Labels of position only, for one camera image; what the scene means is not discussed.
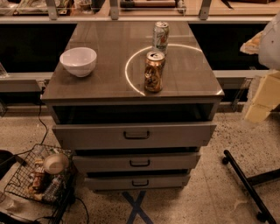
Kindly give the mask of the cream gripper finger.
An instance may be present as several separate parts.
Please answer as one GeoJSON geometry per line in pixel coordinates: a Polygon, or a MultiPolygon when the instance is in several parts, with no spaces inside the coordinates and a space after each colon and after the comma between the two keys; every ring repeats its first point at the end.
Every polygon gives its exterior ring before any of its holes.
{"type": "Polygon", "coordinates": [[[270,71],[256,76],[248,92],[246,113],[243,119],[250,123],[264,121],[280,104],[280,72],[270,71]]]}

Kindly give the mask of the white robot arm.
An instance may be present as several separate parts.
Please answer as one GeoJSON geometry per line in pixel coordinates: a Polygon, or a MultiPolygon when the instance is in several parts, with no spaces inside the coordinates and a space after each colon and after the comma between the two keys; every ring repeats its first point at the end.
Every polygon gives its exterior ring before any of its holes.
{"type": "Polygon", "coordinates": [[[269,69],[252,84],[254,96],[244,116],[248,122],[260,123],[280,104],[280,12],[262,31],[243,43],[240,51],[257,54],[259,63],[269,69]]]}

